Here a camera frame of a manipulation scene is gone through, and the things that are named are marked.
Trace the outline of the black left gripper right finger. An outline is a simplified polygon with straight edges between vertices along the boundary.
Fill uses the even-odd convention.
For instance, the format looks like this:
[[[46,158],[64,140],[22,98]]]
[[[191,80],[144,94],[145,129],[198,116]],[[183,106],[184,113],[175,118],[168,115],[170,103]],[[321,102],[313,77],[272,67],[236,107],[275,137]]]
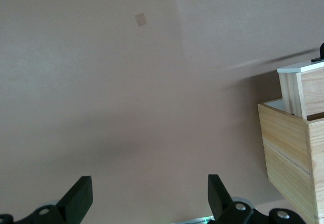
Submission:
[[[243,201],[234,201],[217,174],[208,175],[208,203],[214,220],[209,223],[304,223],[296,212],[274,208],[268,215]]]

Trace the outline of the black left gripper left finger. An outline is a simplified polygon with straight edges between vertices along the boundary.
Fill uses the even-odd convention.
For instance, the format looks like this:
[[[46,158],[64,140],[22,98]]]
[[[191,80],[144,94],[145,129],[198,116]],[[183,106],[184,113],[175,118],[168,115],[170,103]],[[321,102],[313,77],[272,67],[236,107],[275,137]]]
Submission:
[[[55,205],[45,205],[17,223],[72,223],[82,222],[93,204],[92,178],[82,176]]]

